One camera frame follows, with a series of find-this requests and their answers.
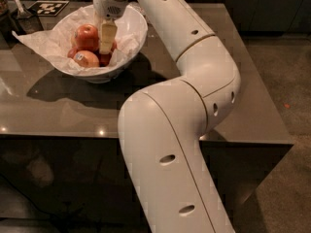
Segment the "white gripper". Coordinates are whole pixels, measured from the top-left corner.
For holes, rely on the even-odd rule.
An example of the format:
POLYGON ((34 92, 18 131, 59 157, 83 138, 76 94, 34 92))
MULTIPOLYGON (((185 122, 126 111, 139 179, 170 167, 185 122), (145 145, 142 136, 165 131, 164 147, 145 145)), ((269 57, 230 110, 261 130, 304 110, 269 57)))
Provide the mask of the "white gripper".
POLYGON ((92 0, 94 26, 99 28, 99 52, 108 54, 111 51, 117 34, 117 26, 113 19, 122 17, 128 0, 92 0))

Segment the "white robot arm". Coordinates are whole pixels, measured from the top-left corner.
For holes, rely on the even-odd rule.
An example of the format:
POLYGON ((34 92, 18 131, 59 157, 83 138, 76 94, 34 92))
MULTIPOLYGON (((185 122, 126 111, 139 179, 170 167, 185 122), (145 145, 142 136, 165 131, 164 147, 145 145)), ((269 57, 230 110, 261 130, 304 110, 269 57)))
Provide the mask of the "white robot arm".
MULTIPOLYGON (((231 55, 185 0, 138 0, 180 72, 122 105, 124 162, 152 233, 235 233, 199 139, 231 112, 241 78, 231 55)), ((102 33, 127 0, 93 0, 102 33)))

